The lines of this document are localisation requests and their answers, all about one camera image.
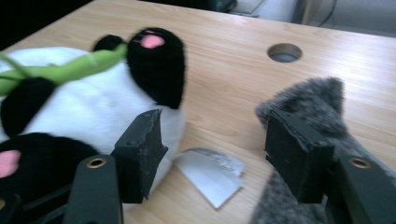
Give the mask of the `grey fuzzy sock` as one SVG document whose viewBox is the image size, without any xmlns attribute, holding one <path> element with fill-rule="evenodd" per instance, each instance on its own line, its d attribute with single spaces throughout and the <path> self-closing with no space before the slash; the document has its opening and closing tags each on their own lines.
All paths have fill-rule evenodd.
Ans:
<svg viewBox="0 0 396 224">
<path fill-rule="evenodd" d="M 396 172 L 348 132 L 343 100 L 340 79 L 311 78 L 257 106 L 265 131 L 270 111 L 279 109 L 326 137 L 334 153 L 322 179 L 320 203 L 299 203 L 272 165 L 249 224 L 396 224 Z"/>
</svg>

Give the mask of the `panda plush toy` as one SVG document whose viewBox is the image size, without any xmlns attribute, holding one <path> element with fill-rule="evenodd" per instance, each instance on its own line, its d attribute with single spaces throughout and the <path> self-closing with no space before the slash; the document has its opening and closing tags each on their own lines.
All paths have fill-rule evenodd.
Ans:
<svg viewBox="0 0 396 224">
<path fill-rule="evenodd" d="M 0 52 L 0 224 L 123 224 L 115 144 L 141 113 L 161 109 L 168 151 L 152 192 L 177 166 L 214 207 L 242 187 L 241 161 L 181 152 L 182 40 L 149 27 L 124 40 Z"/>
</svg>

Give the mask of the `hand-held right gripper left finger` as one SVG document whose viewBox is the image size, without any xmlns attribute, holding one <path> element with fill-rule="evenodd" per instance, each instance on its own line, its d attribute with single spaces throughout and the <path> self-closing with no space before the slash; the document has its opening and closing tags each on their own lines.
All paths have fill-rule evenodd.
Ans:
<svg viewBox="0 0 396 224">
<path fill-rule="evenodd" d="M 123 203 L 142 203 L 149 197 L 158 167 L 168 151 L 162 140 L 161 114 L 161 109 L 139 114 L 111 153 L 116 159 Z"/>
</svg>

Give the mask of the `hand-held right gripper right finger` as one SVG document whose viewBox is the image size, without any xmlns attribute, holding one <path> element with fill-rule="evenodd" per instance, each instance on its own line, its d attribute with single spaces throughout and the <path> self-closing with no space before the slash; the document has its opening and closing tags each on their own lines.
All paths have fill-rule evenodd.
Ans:
<svg viewBox="0 0 396 224">
<path fill-rule="evenodd" d="M 272 109 L 265 151 L 299 203 L 322 201 L 322 179 L 334 153 L 334 145 L 326 137 L 291 113 Z"/>
</svg>

